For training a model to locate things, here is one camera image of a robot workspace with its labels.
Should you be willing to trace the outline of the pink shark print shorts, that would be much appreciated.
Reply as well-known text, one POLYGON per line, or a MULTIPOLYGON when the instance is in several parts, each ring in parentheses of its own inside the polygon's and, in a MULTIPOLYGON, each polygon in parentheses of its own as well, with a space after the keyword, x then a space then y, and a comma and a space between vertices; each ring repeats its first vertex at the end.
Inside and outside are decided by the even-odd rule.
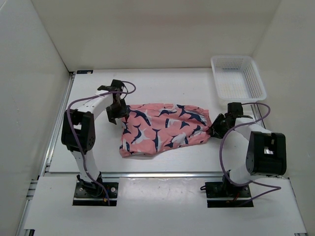
POLYGON ((203 144, 210 138, 209 111, 193 105, 148 103, 129 105, 122 119, 119 148, 122 157, 155 155, 171 149, 203 144))

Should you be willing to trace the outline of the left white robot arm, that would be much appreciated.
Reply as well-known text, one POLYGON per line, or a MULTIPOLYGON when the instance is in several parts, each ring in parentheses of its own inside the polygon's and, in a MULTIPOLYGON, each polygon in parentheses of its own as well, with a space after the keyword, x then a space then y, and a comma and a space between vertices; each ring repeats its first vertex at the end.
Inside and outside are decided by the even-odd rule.
POLYGON ((77 179, 83 190, 92 197, 109 199, 93 154, 96 141, 95 120, 106 112, 110 123, 128 118, 124 98, 128 95, 126 81, 113 80, 111 85, 101 85, 94 96, 71 102, 64 113, 61 142, 71 152, 79 169, 77 179))

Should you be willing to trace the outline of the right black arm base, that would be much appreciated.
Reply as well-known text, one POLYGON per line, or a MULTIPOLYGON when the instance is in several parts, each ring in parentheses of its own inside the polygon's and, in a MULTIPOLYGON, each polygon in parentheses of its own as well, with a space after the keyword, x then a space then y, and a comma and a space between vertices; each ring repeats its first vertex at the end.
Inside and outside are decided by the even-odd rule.
POLYGON ((253 207, 249 186, 235 186, 225 177, 222 181, 205 182, 200 191, 206 193, 207 208, 253 207))

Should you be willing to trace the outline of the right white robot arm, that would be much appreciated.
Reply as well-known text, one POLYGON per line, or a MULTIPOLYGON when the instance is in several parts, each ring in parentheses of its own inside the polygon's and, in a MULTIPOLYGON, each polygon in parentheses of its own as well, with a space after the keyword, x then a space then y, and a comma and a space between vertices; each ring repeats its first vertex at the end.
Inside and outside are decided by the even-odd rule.
POLYGON ((252 117, 219 114, 207 133, 212 138, 221 139, 219 160, 223 171, 221 191, 224 195, 231 197, 238 192, 239 187, 255 183, 259 178, 282 176, 286 173, 285 135, 263 128, 252 117), (248 148, 244 164, 228 171, 223 164, 223 145, 233 131, 240 133, 248 141, 248 148))

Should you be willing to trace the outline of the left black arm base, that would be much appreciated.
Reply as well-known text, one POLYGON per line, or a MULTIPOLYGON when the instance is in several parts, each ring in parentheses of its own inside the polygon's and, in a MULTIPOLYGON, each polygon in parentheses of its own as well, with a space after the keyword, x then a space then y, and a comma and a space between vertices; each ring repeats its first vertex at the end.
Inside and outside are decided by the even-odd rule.
POLYGON ((115 207, 119 191, 118 182, 103 182, 101 176, 97 181, 103 185, 103 188, 94 182, 86 182, 77 175, 76 187, 73 194, 73 206, 98 206, 98 207, 115 207))

